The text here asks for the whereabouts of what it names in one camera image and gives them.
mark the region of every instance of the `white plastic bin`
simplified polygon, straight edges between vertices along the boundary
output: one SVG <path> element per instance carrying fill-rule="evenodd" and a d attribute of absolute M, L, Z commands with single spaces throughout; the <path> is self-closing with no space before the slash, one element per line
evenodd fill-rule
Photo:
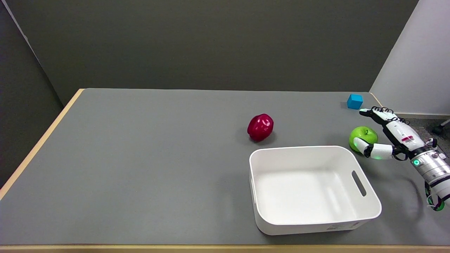
<path fill-rule="evenodd" d="M 268 235 L 353 230 L 381 213 L 355 156 L 339 146 L 256 150 L 250 188 L 256 225 Z"/>

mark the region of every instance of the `bin handle hole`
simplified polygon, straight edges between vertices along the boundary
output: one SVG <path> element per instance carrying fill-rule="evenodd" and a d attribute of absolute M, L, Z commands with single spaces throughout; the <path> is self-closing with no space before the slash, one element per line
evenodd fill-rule
<path fill-rule="evenodd" d="M 357 186 L 358 189 L 360 190 L 361 195 L 363 195 L 363 197 L 366 196 L 366 195 L 367 195 L 367 192 L 366 192 L 366 190 L 364 189 L 364 186 L 363 186 L 363 184 L 361 183 L 361 180 L 360 180 L 360 178 L 358 177 L 358 174 L 356 173 L 356 171 L 352 171 L 352 172 L 351 172 L 351 176 L 353 177 L 353 180 L 355 181 L 356 186 Z"/>

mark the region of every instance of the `dark gray wall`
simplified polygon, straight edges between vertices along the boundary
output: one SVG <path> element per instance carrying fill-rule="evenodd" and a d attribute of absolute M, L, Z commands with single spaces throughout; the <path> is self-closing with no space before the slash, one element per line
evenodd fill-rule
<path fill-rule="evenodd" d="M 369 91 L 418 0 L 7 0 L 78 88 Z"/>
<path fill-rule="evenodd" d="M 60 111 L 50 82 L 0 3 L 0 187 Z"/>

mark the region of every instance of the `wooden table edge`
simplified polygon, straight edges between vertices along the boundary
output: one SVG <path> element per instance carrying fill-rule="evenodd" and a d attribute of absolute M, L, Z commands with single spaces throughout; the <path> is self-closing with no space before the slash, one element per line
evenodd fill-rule
<path fill-rule="evenodd" d="M 61 111 L 61 113 L 56 117 L 56 119 L 53 121 L 53 123 L 50 125 L 50 127 L 45 131 L 44 135 L 39 139 L 39 141 L 34 145 L 33 149 L 31 149 L 30 153 L 25 157 L 25 159 L 20 163 L 19 167 L 14 171 L 14 173 L 11 175 L 11 177 L 6 181 L 5 185 L 0 189 L 0 200 L 6 195 L 8 190 L 13 186 L 14 182 L 19 178 L 20 174 L 25 170 L 27 165 L 30 163 L 30 161 L 33 159 L 33 157 L 36 155 L 36 153 L 39 151 L 39 149 L 42 147 L 42 145 L 45 143 L 45 141 L 48 139 L 48 137 L 52 134 L 53 130 L 56 128 L 56 126 L 61 122 L 63 117 L 66 115 L 67 111 L 72 107 L 73 103 L 77 100 L 77 98 L 81 95 L 84 89 L 79 89 L 75 95 L 70 99 L 69 103 L 64 107 L 64 109 Z"/>
<path fill-rule="evenodd" d="M 414 245 L 113 245 L 113 244 L 74 244 L 74 245 L 11 245 L 0 246 L 0 252 L 45 251 L 59 252 L 152 252 L 174 251 L 230 253 L 367 253 L 383 251 L 388 253 L 408 252 L 450 252 L 450 246 L 414 246 Z"/>
<path fill-rule="evenodd" d="M 19 167 L 14 171 L 12 176 L 6 181 L 5 185 L 0 189 L 0 200 L 5 196 L 13 183 L 17 180 L 20 174 L 25 170 L 27 165 L 51 135 L 56 126 L 61 122 L 63 117 L 81 95 L 84 89 L 79 89 L 75 95 L 70 99 L 68 104 L 64 107 L 61 113 L 56 117 L 44 135 L 39 139 L 30 153 L 25 157 Z M 381 105 L 375 95 L 369 92 L 375 100 Z M 113 245 L 113 244 L 60 244 L 60 245 L 0 245 L 0 252 L 8 251 L 46 251 L 46 252 L 67 252 L 76 250 L 85 252 L 98 251 L 152 251 L 152 252 L 167 252 L 173 250 L 188 250 L 188 251 L 204 251 L 204 252 L 230 252 L 245 251 L 245 252 L 367 252 L 370 250 L 382 250 L 384 252 L 417 252 L 417 250 L 426 250 L 427 252 L 450 252 L 450 246 L 414 246 L 414 245 Z"/>

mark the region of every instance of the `chair leg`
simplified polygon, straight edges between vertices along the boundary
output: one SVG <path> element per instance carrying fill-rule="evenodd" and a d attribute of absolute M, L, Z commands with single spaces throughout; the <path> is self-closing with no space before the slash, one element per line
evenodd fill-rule
<path fill-rule="evenodd" d="M 450 122 L 450 119 L 447 119 L 446 121 L 442 122 L 440 125 L 433 128 L 432 132 L 437 135 L 440 135 L 442 133 L 442 131 L 444 130 L 444 126 L 449 122 Z"/>

